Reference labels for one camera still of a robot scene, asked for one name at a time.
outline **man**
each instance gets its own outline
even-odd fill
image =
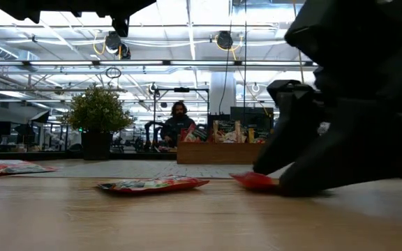
[[[182,129],[188,129],[195,122],[187,116],[187,107],[182,101],[176,102],[172,107],[172,117],[165,124],[168,126],[161,130],[161,138],[164,139],[169,146],[176,146],[178,134]]]

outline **wooden crate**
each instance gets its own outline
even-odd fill
[[[263,144],[178,143],[178,164],[250,165]]]

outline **white column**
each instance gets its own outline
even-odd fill
[[[230,108],[236,106],[236,81],[234,72],[213,72],[210,81],[210,113],[212,115],[230,114]]]

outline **red snack bag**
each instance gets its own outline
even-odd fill
[[[201,185],[205,185],[208,182],[209,181],[203,181],[198,178],[169,175],[160,178],[103,183],[98,184],[97,186],[104,190],[109,190],[113,192],[136,194],[185,190],[200,187]]]
[[[275,190],[278,183],[274,179],[263,174],[255,172],[246,172],[243,174],[231,174],[231,177],[240,182],[245,188],[250,190]]]
[[[43,167],[23,160],[0,160],[0,175],[55,172],[56,170],[53,167]]]

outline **dark jacket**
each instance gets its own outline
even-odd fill
[[[181,134],[181,130],[189,128],[193,123],[195,123],[193,119],[189,118],[187,115],[184,115],[181,118],[173,116],[165,122],[169,127],[161,130],[161,138],[164,139],[165,136],[168,136],[176,142],[178,135]]]

